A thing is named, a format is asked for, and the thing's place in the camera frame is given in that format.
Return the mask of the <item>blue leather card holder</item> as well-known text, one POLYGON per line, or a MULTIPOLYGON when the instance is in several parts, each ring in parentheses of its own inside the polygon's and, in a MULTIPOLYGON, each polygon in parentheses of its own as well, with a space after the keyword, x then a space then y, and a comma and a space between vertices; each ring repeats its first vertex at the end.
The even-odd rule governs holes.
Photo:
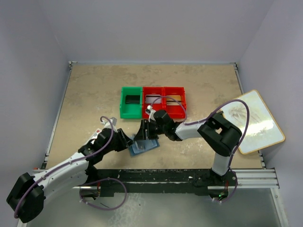
POLYGON ((137 156, 160 146, 157 140, 138 140, 129 148, 131 156, 137 156))

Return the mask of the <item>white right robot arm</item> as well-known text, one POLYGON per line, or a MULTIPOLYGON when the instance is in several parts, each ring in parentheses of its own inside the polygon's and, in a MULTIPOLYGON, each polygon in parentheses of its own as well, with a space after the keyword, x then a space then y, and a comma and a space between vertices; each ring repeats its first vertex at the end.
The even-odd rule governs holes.
POLYGON ((226 120, 221 112, 206 121, 185 124, 174 121, 165 110, 159 110, 154 113, 152 120, 141 120, 134 140, 156 140, 162 134, 171 141, 203 138, 215 152, 210 178, 216 185, 227 180, 232 152, 242 137, 241 130, 226 120))

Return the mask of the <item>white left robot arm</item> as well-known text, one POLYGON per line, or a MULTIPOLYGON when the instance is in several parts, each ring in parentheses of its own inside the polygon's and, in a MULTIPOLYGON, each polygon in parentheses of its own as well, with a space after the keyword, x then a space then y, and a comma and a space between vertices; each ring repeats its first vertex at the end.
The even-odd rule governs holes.
POLYGON ((122 129, 113 131, 106 128, 67 160, 35 175, 22 174, 6 199, 14 210, 14 218, 27 223, 41 213, 47 202, 62 192, 75 186, 96 184, 100 175, 94 165, 105 154, 123 151, 133 142, 122 129))

